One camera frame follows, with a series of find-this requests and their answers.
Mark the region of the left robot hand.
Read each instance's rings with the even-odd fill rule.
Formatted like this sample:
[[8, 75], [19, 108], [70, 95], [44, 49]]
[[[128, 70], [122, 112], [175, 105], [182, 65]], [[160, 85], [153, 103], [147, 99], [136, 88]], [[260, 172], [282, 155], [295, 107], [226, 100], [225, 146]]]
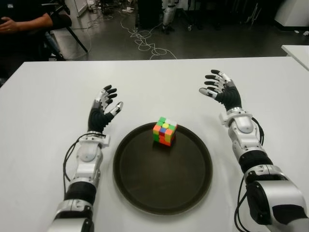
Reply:
[[88, 131], [103, 132], [104, 128], [120, 113], [124, 105], [122, 101], [117, 103], [109, 112], [105, 112], [113, 99], [117, 97], [116, 91], [117, 88], [113, 88], [112, 85], [105, 86], [99, 91], [89, 113]]

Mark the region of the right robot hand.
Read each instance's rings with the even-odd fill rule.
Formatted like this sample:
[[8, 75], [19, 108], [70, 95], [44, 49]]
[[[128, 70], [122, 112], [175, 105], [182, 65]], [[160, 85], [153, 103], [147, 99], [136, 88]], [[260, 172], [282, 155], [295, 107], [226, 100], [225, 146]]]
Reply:
[[216, 100], [227, 111], [242, 107], [239, 91], [227, 74], [219, 70], [211, 70], [211, 74], [205, 75], [205, 78], [205, 87], [199, 89], [201, 94]]

